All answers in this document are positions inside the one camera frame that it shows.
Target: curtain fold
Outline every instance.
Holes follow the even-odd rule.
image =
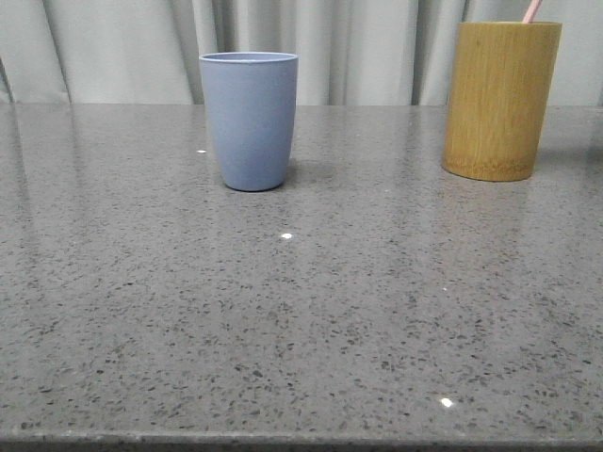
[[[461,21],[530,0],[0,0],[0,102],[200,104],[198,55],[300,55],[300,105],[444,105]],[[563,23],[552,105],[603,102],[603,2],[545,0]]]

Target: gray speckled countertop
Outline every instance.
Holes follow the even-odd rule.
[[[0,105],[0,450],[603,448],[603,108],[518,183],[445,120],[300,107],[241,193],[201,106]]]

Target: cup rim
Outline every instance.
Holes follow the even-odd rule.
[[[530,22],[524,24],[518,21],[482,21],[482,22],[462,22],[462,24],[475,24],[475,25],[493,25],[493,26],[557,26],[561,25],[561,22]]]
[[[199,56],[200,61],[227,64],[261,64],[298,59],[295,54],[281,52],[215,52]]]

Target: countertop edge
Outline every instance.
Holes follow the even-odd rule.
[[[469,448],[471,450],[603,450],[601,439],[531,439],[515,438],[509,441],[468,438],[370,438],[362,436],[328,436],[303,434],[270,434],[270,433],[236,433],[223,434],[219,432],[135,432],[135,431],[37,431],[37,432],[7,432],[0,430],[0,450],[4,446],[17,444],[97,444],[97,445],[170,445],[170,446],[268,446],[268,447],[307,447],[312,450],[346,450],[353,446],[354,450],[420,450],[429,447],[430,450],[456,450]]]

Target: wooden cup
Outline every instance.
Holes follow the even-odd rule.
[[[462,23],[442,167],[483,181],[531,176],[562,25]]]

